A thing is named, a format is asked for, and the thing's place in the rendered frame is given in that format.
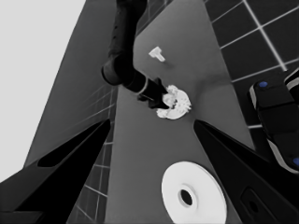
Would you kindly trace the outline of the small white T-shaped piece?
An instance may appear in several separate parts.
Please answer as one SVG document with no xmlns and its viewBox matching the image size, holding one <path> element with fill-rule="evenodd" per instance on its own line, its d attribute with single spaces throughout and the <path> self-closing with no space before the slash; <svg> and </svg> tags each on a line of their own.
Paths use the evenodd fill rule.
<svg viewBox="0 0 299 224">
<path fill-rule="evenodd" d="M 165 57 L 162 55 L 162 50 L 159 47 L 152 49 L 149 52 L 149 56 L 151 58 L 156 58 L 157 60 L 159 60 L 162 63 L 165 61 Z"/>
</svg>

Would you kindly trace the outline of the large thick white disc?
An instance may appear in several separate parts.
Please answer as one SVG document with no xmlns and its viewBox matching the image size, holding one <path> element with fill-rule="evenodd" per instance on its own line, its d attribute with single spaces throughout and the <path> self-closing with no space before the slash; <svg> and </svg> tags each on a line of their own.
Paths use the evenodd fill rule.
<svg viewBox="0 0 299 224">
<path fill-rule="evenodd" d="M 164 207 L 175 224 L 225 224 L 227 203 L 220 185 L 203 166 L 175 162 L 162 178 Z"/>
</svg>

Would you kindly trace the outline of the white round carrier with pins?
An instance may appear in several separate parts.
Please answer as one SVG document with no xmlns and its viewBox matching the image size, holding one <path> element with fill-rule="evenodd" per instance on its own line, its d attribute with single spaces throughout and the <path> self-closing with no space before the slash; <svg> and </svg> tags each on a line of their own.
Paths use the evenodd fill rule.
<svg viewBox="0 0 299 224">
<path fill-rule="evenodd" d="M 168 114 L 168 118 L 167 119 L 171 119 L 171 120 L 175 120 L 175 119 L 180 119 L 182 118 L 185 114 L 187 113 L 179 113 L 177 111 L 177 97 L 176 97 L 176 103 L 172 106 L 172 107 L 169 107 L 171 109 L 171 111 L 169 112 Z"/>
</svg>

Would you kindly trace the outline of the small white toothed gear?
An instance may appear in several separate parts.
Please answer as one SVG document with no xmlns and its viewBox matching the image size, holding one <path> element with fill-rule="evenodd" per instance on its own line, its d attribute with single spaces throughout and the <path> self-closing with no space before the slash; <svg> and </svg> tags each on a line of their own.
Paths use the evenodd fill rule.
<svg viewBox="0 0 299 224">
<path fill-rule="evenodd" d="M 167 119 L 168 118 L 168 114 L 169 112 L 171 111 L 170 108 L 168 109 L 161 109 L 161 108 L 158 108 L 156 110 L 156 114 L 157 116 L 160 118 L 160 119 Z"/>
<path fill-rule="evenodd" d="M 181 97 L 184 94 L 184 92 L 177 88 L 175 85 L 169 85 L 167 87 L 167 91 L 170 95 L 175 97 Z"/>
<path fill-rule="evenodd" d="M 191 110 L 192 104 L 184 91 L 178 92 L 177 100 L 177 111 L 179 113 L 188 113 Z"/>
<path fill-rule="evenodd" d="M 172 93 L 165 94 L 163 96 L 163 101 L 169 107 L 172 107 L 176 103 L 176 96 Z"/>
</svg>

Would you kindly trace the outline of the dark robot body block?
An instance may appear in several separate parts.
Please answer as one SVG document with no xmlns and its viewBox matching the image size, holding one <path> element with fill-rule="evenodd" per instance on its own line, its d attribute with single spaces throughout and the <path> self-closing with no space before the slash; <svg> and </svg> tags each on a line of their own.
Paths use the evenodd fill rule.
<svg viewBox="0 0 299 224">
<path fill-rule="evenodd" d="M 256 81 L 248 96 L 278 164 L 299 175 L 299 65 Z"/>
</svg>

